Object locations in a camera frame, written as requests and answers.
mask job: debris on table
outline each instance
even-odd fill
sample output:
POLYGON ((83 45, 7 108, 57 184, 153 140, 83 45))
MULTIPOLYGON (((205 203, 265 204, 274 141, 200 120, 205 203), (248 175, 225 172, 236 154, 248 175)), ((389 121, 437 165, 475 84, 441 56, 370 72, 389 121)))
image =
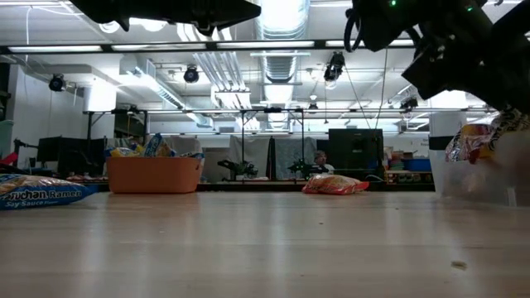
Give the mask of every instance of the debris on table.
POLYGON ((462 261, 453 261, 450 263, 450 266, 456 269, 460 269, 462 271, 465 271, 467 269, 467 263, 462 261))

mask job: red snack bag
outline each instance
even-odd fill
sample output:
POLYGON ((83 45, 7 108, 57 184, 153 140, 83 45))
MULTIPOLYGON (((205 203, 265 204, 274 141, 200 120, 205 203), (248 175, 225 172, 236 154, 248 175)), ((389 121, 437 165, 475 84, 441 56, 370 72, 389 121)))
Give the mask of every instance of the red snack bag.
POLYGON ((304 194, 351 195, 366 190, 369 182, 361 182, 342 175, 316 175, 301 190, 304 194))

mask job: security camera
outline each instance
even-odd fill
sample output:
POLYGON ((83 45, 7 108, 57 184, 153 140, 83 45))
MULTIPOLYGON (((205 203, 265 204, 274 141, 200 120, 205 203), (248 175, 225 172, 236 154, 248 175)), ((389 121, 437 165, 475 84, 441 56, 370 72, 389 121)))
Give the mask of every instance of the security camera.
POLYGON ((48 84, 51 91, 62 92, 66 90, 65 76, 63 74, 54 74, 48 84))
POLYGON ((312 109, 318 109, 318 106, 316 105, 316 103, 310 103, 310 104, 309 104, 309 108, 307 108, 307 109, 310 109, 310 110, 312 110, 312 109))
POLYGON ((197 66, 196 65, 188 65, 188 69, 184 73, 184 81, 186 83, 197 83, 199 80, 199 73, 197 72, 197 66))
POLYGON ((342 68, 345 66, 345 57, 342 52, 336 51, 331 56, 331 60, 325 68, 324 79, 326 82, 331 83, 336 81, 340 75, 342 75, 342 68))

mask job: person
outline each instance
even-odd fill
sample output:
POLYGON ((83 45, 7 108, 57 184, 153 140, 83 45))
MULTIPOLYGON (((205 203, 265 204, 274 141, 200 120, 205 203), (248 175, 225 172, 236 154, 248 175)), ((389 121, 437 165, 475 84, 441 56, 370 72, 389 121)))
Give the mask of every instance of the person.
POLYGON ((329 175, 333 175, 333 171, 335 170, 335 168, 326 163, 328 160, 328 156, 325 154, 324 151, 316 151, 315 152, 315 164, 317 164, 318 166, 323 166, 324 168, 328 169, 328 172, 327 174, 329 175))

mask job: ramen package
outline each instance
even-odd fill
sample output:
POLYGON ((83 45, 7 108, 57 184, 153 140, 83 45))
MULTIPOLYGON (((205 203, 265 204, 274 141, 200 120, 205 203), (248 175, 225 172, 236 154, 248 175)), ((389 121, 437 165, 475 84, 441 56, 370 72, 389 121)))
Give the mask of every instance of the ramen package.
POLYGON ((171 149, 160 133, 152 137, 143 152, 145 157, 174 157, 176 151, 171 149))
POLYGON ((305 194, 351 195, 368 187, 369 182, 342 175, 315 175, 301 191, 305 194))
POLYGON ((0 210, 70 204, 91 194, 87 187, 66 180, 0 174, 0 210))

